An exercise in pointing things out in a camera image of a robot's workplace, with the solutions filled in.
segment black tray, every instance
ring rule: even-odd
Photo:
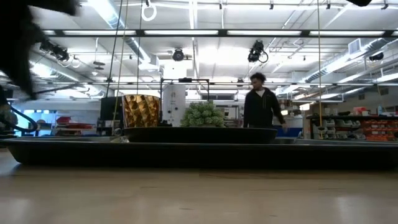
[[[393,169],[397,144],[275,139],[271,144],[111,143],[109,137],[3,140],[23,164],[47,166]]]
[[[260,128],[126,128],[131,142],[269,144],[276,129]]]

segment wooden floor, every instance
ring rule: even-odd
[[[0,152],[1,224],[397,220],[393,172],[31,168]]]

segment golden geometric planter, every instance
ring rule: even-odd
[[[157,126],[160,113],[159,97],[125,95],[122,99],[125,128]]]

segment black hoodie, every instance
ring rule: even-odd
[[[272,119],[275,114],[281,124],[285,123],[283,115],[280,113],[278,99],[268,88],[264,88],[262,97],[251,90],[244,102],[244,122],[243,127],[272,127]]]

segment green succulent plant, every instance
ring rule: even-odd
[[[191,103],[185,110],[181,126],[197,127],[203,125],[215,125],[224,127],[224,114],[215,108],[212,101]]]

